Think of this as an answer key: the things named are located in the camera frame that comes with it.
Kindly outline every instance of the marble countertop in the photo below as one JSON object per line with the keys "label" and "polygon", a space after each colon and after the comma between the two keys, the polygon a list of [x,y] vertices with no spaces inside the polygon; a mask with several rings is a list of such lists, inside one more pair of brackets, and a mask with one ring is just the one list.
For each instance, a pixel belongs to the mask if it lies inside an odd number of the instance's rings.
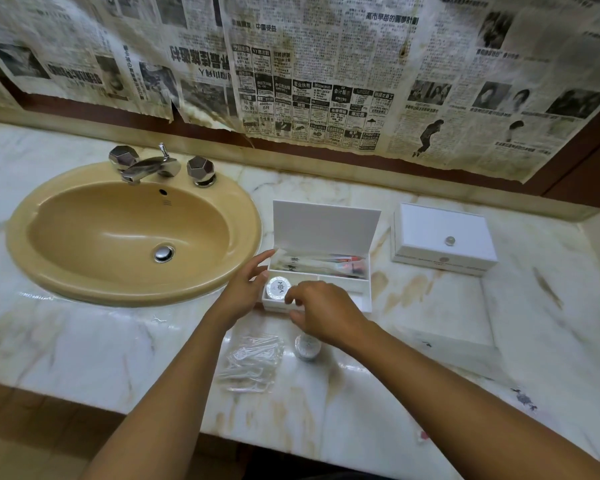
{"label": "marble countertop", "polygon": [[[218,296],[112,308],[52,295],[11,261],[6,221],[49,178],[104,161],[117,144],[0,124],[0,383],[129,412]],[[374,320],[497,347],[514,388],[461,372],[600,460],[600,265],[576,224],[369,185],[216,161],[250,193],[272,245],[274,198],[381,209],[372,245]],[[393,263],[390,218],[400,201],[484,215],[500,262],[483,278]],[[202,431],[398,479],[458,473],[397,400],[358,362],[325,347],[292,353],[297,329],[254,311],[225,337],[263,331],[285,354],[266,394],[213,384]]]}

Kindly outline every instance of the white box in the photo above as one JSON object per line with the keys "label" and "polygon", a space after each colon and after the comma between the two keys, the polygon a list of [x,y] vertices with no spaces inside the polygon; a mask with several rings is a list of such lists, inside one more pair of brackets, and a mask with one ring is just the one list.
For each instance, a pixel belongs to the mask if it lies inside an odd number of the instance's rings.
{"label": "white box", "polygon": [[392,260],[481,276],[498,262],[483,216],[401,203],[393,214]]}
{"label": "white box", "polygon": [[[274,200],[273,244],[276,248],[362,256],[366,258],[369,279],[342,278],[277,269],[269,271],[269,278],[284,276],[292,286],[302,281],[312,280],[333,283],[349,293],[362,313],[370,315],[372,306],[369,251],[379,218],[380,210]],[[266,310],[275,312],[298,309],[295,304],[286,305],[283,301],[269,298],[264,291],[262,304]]]}

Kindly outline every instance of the faucet handle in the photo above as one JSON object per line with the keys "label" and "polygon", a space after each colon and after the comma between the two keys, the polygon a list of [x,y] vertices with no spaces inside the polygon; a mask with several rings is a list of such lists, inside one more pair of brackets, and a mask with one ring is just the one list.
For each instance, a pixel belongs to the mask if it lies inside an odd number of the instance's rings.
{"label": "faucet handle", "polygon": [[126,170],[140,161],[137,152],[126,144],[119,144],[109,152],[109,161],[116,170]]}
{"label": "faucet handle", "polygon": [[216,181],[214,163],[204,157],[193,157],[187,162],[187,173],[199,187],[208,187]]}

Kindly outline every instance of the open white box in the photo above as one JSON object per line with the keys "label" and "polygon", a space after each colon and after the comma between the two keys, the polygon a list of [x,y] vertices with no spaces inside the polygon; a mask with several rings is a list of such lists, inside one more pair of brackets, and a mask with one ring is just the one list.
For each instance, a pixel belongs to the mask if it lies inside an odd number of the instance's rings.
{"label": "open white box", "polygon": [[[366,259],[368,279],[342,278],[325,274],[297,273],[271,269],[269,277],[283,276],[291,286],[302,281],[324,281],[343,288],[365,315],[370,315],[371,263],[369,251],[376,233],[380,210],[357,209],[340,205],[273,201],[273,244],[276,248],[291,251],[362,256]],[[271,299],[262,293],[266,310],[286,312],[297,309],[284,301]]]}

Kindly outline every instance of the sink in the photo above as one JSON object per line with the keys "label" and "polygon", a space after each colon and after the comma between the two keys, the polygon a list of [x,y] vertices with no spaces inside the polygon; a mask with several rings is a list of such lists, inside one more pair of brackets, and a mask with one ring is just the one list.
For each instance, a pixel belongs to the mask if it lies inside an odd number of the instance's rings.
{"label": "sink", "polygon": [[186,171],[128,185],[110,163],[75,168],[33,190],[11,216],[7,247],[34,282],[68,298],[163,305],[217,288],[250,259],[262,227],[249,195]]}

